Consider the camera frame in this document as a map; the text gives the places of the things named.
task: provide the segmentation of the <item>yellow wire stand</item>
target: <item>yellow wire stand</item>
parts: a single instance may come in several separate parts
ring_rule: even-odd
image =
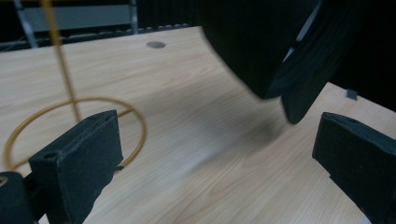
[[[28,162],[28,158],[25,158],[21,161],[17,161],[14,163],[11,159],[11,150],[12,150],[13,145],[14,145],[17,137],[19,136],[19,134],[30,123],[32,123],[34,120],[40,118],[41,116],[45,115],[46,113],[48,113],[54,109],[57,109],[59,107],[65,106],[65,105],[72,106],[75,120],[76,120],[76,122],[80,122],[81,115],[79,114],[78,103],[89,102],[89,101],[103,101],[103,102],[108,102],[108,103],[114,103],[117,105],[123,105],[124,107],[126,107],[126,110],[118,113],[119,118],[130,113],[130,112],[133,112],[139,119],[140,124],[141,124],[141,131],[142,131],[139,143],[137,144],[137,146],[134,149],[134,151],[132,152],[132,154],[129,155],[128,158],[125,159],[124,161],[122,161],[119,165],[120,168],[127,166],[131,161],[134,160],[134,158],[137,156],[137,154],[139,154],[140,150],[143,148],[143,145],[145,144],[145,141],[146,141],[147,124],[145,122],[143,115],[136,108],[134,108],[132,105],[130,105],[124,101],[121,101],[121,100],[108,98],[108,97],[86,97],[86,98],[79,98],[79,99],[76,98],[75,91],[74,91],[74,88],[72,85],[72,81],[70,79],[70,76],[69,76],[69,73],[67,70],[67,66],[66,66],[66,62],[64,59],[64,54],[62,52],[62,48],[61,48],[62,40],[59,38],[59,31],[58,31],[55,16],[54,16],[54,13],[52,10],[51,1],[50,0],[40,0],[40,4],[45,11],[47,22],[49,23],[50,40],[51,40],[52,45],[55,47],[55,52],[56,52],[57,58],[58,58],[58,64],[60,65],[60,68],[61,68],[61,73],[64,78],[64,85],[65,85],[67,94],[69,96],[69,100],[61,102],[56,105],[51,105],[49,107],[46,107],[46,108],[36,112],[31,117],[26,119],[23,123],[21,123],[20,126],[18,126],[17,129],[14,130],[14,132],[12,132],[11,136],[8,138],[8,140],[6,142],[6,146],[4,149],[4,159],[5,159],[7,168],[11,171],[14,171],[18,167],[20,167],[20,166],[24,165],[26,162]]]

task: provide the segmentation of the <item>dark screw hole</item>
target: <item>dark screw hole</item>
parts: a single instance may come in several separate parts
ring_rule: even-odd
[[[8,181],[8,178],[6,176],[0,176],[0,188],[3,187]]]
[[[49,154],[46,154],[46,155],[44,156],[44,159],[49,160],[49,159],[53,159],[53,158],[55,158],[55,157],[57,157],[57,156],[58,156],[58,153],[56,153],[56,152],[50,152]]]
[[[349,119],[349,121],[352,122],[352,123],[358,123],[358,121],[355,120],[355,119]]]
[[[149,48],[152,49],[163,49],[165,48],[166,44],[160,41],[150,41],[146,44]]]

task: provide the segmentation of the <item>black object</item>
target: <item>black object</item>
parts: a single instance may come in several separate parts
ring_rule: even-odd
[[[370,0],[323,0],[296,43],[317,0],[200,0],[199,22],[222,60],[263,99],[282,96],[299,122],[356,38]],[[295,48],[283,62],[290,48]]]
[[[195,0],[136,0],[139,28],[158,30],[166,25],[195,25]]]
[[[0,223],[31,224],[44,214],[50,223],[82,223],[121,161],[117,112],[84,119],[30,158],[23,184],[16,173],[0,174]]]
[[[330,82],[396,112],[395,1],[376,0]]]
[[[358,93],[353,90],[346,90],[346,98],[351,100],[357,101],[358,100]]]
[[[396,223],[395,140],[354,119],[323,113],[312,156],[372,223]]]
[[[12,1],[0,1],[0,43],[16,41],[24,36],[20,19]]]

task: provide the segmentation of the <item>yellow wire loop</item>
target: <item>yellow wire loop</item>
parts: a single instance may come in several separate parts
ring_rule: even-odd
[[[136,109],[134,108],[132,105],[121,101],[121,100],[117,100],[117,99],[113,99],[113,98],[109,98],[109,97],[87,97],[87,98],[79,98],[79,99],[75,99],[75,103],[80,103],[80,102],[87,102],[87,101],[105,101],[105,102],[110,102],[110,103],[114,103],[114,104],[118,104],[118,105],[123,105],[126,107],[126,110],[120,112],[118,114],[118,117],[122,117],[130,112],[134,112],[134,114],[137,116],[137,118],[140,121],[141,124],[141,130],[142,130],[142,134],[140,136],[140,140],[139,143],[137,144],[136,148],[134,149],[134,151],[131,153],[131,155],[128,156],[128,158],[126,158],[124,161],[122,161],[119,165],[120,168],[123,168],[125,166],[127,166],[131,161],[134,160],[134,158],[137,156],[137,154],[139,154],[140,150],[143,148],[143,145],[145,144],[146,138],[147,138],[147,124],[145,122],[145,119],[143,117],[143,115]],[[74,103],[71,100],[68,101],[64,101],[61,102],[59,104],[56,105],[51,105],[49,107],[46,107],[36,113],[34,113],[31,117],[29,117],[28,119],[26,119],[24,122],[22,122],[15,130],[14,132],[12,132],[11,136],[8,138],[7,142],[6,142],[6,146],[4,149],[4,159],[7,165],[7,168],[11,171],[16,170],[18,167],[22,166],[23,164],[25,164],[26,162],[28,162],[28,158],[25,158],[24,160],[21,161],[17,161],[15,163],[12,162],[11,159],[11,150],[13,148],[13,145],[17,139],[17,137],[19,136],[19,134],[30,124],[32,123],[35,119],[38,119],[39,117],[45,115],[46,113],[50,112],[51,110],[54,110],[56,108],[62,107],[64,105],[70,105]]]

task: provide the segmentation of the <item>wood grain surface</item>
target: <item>wood grain surface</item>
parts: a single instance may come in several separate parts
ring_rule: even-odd
[[[151,49],[149,41],[162,41]],[[148,140],[103,190],[85,223],[368,223],[312,159],[323,111],[396,137],[396,114],[328,84],[297,125],[278,99],[261,101],[224,66],[200,28],[64,46],[77,97],[134,104]],[[27,117],[66,98],[53,48],[0,54],[0,145]],[[117,105],[83,103],[83,117]],[[28,157],[74,125],[70,106],[17,139]],[[124,157],[138,142],[134,116],[120,119]],[[0,170],[5,171],[4,161]],[[23,174],[29,167],[23,166]]]

